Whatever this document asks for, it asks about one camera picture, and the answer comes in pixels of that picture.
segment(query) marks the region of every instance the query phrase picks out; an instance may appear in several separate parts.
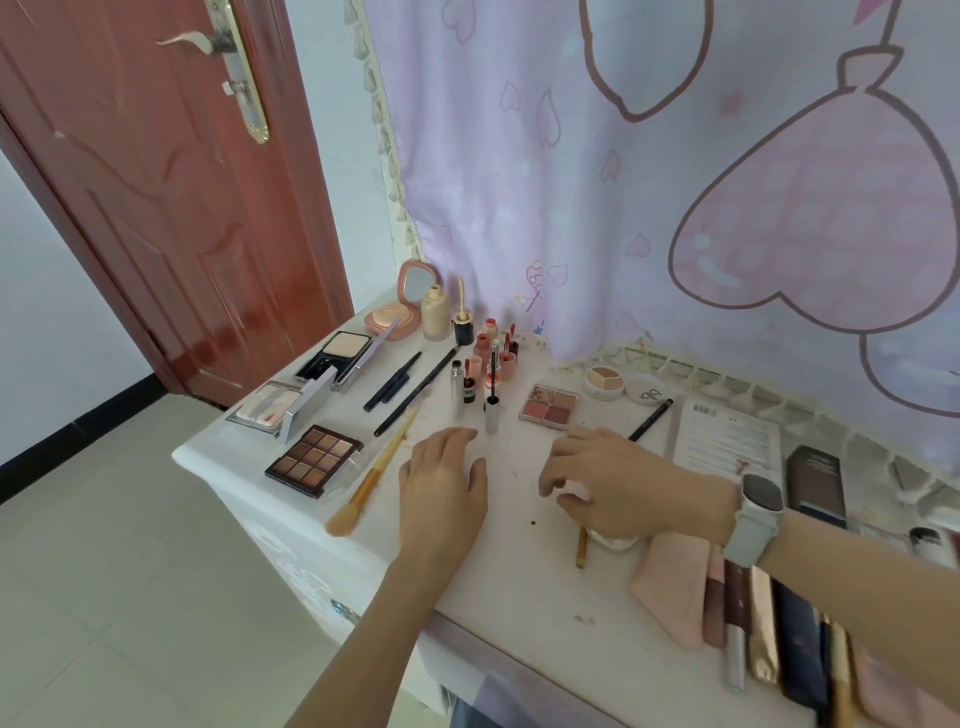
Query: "door frame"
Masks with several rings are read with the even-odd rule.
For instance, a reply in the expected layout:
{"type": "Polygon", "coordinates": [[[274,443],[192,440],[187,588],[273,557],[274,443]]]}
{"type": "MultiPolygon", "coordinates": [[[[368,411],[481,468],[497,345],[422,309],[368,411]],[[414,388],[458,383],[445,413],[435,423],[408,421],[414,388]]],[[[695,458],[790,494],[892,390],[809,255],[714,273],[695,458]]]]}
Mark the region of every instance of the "door frame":
{"type": "MultiPolygon", "coordinates": [[[[270,123],[268,143],[279,148],[290,175],[307,243],[317,273],[324,282],[325,302],[335,320],[345,321],[354,313],[353,303],[286,7],[283,0],[233,0],[233,9],[270,123]]],[[[237,123],[243,123],[239,112],[237,123]]],[[[10,160],[163,385],[173,394],[189,394],[3,109],[0,109],[0,151],[10,160]]]]}

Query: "black baseboard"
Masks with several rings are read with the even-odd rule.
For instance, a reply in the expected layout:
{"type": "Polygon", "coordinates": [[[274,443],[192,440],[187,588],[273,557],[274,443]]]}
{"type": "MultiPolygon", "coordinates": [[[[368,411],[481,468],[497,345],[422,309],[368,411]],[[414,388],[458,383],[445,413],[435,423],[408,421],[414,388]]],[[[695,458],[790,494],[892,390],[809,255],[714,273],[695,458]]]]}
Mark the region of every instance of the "black baseboard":
{"type": "Polygon", "coordinates": [[[0,465],[0,503],[62,465],[165,394],[167,388],[156,375],[146,376],[32,448],[24,450],[13,460],[0,465]]]}

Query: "white table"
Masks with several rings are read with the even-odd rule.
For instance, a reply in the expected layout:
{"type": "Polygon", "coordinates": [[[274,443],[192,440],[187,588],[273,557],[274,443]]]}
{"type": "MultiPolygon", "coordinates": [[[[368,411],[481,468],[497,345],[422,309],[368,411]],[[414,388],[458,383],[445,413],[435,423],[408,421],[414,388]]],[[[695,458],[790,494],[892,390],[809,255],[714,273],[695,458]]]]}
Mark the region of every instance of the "white table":
{"type": "MultiPolygon", "coordinates": [[[[360,319],[345,328],[362,330],[360,319]]],[[[431,344],[419,331],[388,343],[346,395],[329,396],[314,421],[333,429],[349,424],[372,432],[452,345],[452,335],[446,342],[431,344]],[[390,405],[364,412],[362,404],[418,349],[423,355],[407,388],[390,405]]],[[[311,353],[274,378],[290,379],[311,353]]],[[[537,494],[540,467],[560,433],[520,422],[517,412],[535,381],[582,391],[581,380],[582,375],[574,372],[551,370],[543,353],[521,351],[517,376],[502,390],[498,433],[488,436],[483,431],[479,387],[477,402],[467,405],[462,424],[480,430],[468,449],[468,461],[480,455],[488,458],[489,514],[476,546],[438,606],[440,615],[626,725],[812,725],[810,711],[777,691],[754,682],[742,694],[727,689],[719,651],[705,647],[689,652],[670,640],[627,589],[641,545],[612,553],[591,543],[587,568],[575,568],[577,525],[553,498],[537,494]]],[[[678,410],[674,407],[661,418],[641,444],[665,452],[678,410]]],[[[575,420],[626,434],[650,412],[625,398],[614,403],[583,398],[575,420]]],[[[414,443],[450,426],[451,417],[449,375],[444,371],[358,527],[345,539],[330,538],[324,522],[356,484],[314,500],[271,480],[264,469],[287,446],[270,435],[221,418],[178,448],[174,458],[210,484],[320,626],[342,642],[352,625],[331,607],[330,599],[359,614],[369,605],[397,552],[397,469],[414,443]]],[[[383,447],[390,434],[378,438],[374,447],[383,447]]],[[[792,448],[784,438],[784,453],[792,448]]],[[[865,472],[869,481],[869,471],[865,472]]],[[[855,493],[878,491],[847,472],[845,478],[855,493]]],[[[899,510],[892,496],[884,498],[891,513],[899,510]]],[[[890,518],[899,517],[893,513],[890,518]]],[[[403,687],[442,711],[436,676],[427,673],[421,652],[415,651],[403,687]]]]}

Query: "red-brown door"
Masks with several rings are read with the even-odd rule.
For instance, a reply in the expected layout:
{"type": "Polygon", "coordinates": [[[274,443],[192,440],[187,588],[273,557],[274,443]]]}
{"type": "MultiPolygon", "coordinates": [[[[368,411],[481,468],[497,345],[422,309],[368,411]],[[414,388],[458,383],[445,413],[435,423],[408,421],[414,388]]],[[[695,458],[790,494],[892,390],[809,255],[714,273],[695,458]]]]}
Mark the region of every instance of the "red-brown door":
{"type": "Polygon", "coordinates": [[[351,313],[316,147],[291,161],[274,124],[290,98],[306,114],[293,47],[273,42],[285,13],[248,6],[241,22],[275,25],[244,33],[273,64],[255,69],[265,145],[222,59],[156,45],[210,33],[203,0],[0,1],[0,109],[178,379],[224,405],[351,313]]]}

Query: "watch strap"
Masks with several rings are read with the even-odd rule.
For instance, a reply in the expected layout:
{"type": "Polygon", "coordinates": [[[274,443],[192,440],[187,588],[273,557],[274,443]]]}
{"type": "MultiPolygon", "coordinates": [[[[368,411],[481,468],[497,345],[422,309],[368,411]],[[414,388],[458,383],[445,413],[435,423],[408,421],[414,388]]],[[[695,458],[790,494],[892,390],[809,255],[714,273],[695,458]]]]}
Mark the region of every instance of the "watch strap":
{"type": "Polygon", "coordinates": [[[777,531],[776,522],[763,522],[749,512],[739,511],[733,535],[723,549],[724,559],[744,569],[755,566],[777,531]]]}

